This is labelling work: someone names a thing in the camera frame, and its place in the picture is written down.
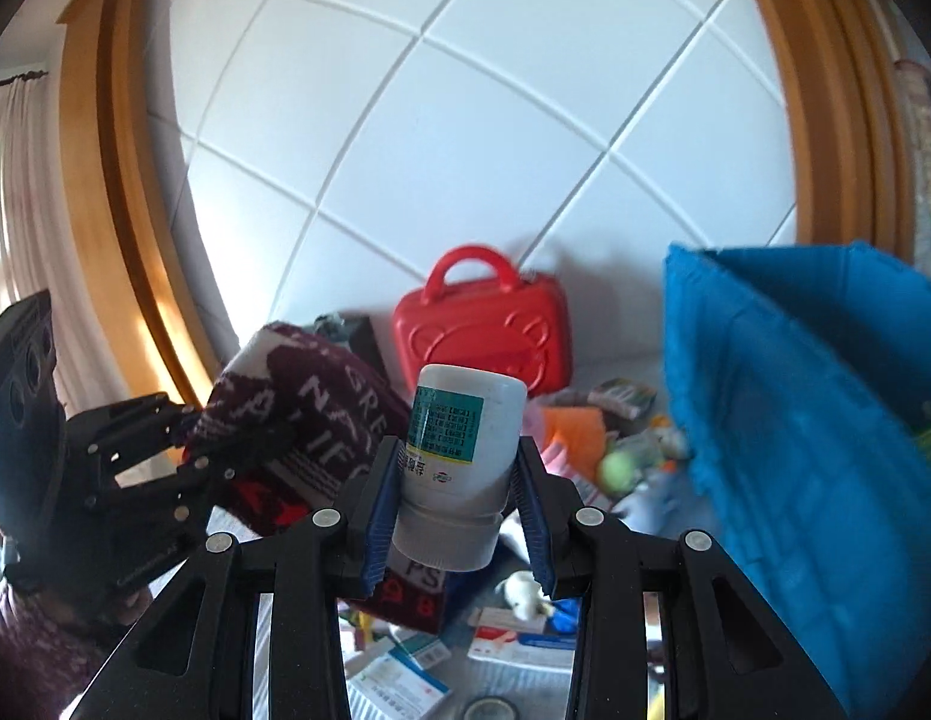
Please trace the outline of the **person left forearm patterned sleeve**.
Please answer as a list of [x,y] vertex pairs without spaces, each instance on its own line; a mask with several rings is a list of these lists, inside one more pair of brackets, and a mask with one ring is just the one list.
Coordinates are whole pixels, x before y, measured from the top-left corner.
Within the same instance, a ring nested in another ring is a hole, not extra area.
[[0,583],[0,718],[60,717],[130,628],[54,613]]

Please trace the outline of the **person left hand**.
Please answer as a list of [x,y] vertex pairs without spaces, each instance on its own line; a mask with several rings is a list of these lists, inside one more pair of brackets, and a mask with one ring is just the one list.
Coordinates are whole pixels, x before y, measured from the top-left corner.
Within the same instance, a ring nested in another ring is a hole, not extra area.
[[151,601],[152,593],[148,587],[136,590],[131,595],[122,596],[122,598],[112,598],[102,608],[99,619],[102,622],[107,622],[107,624],[112,624],[112,626],[129,628],[131,624],[134,624],[145,614],[148,606],[151,605]]

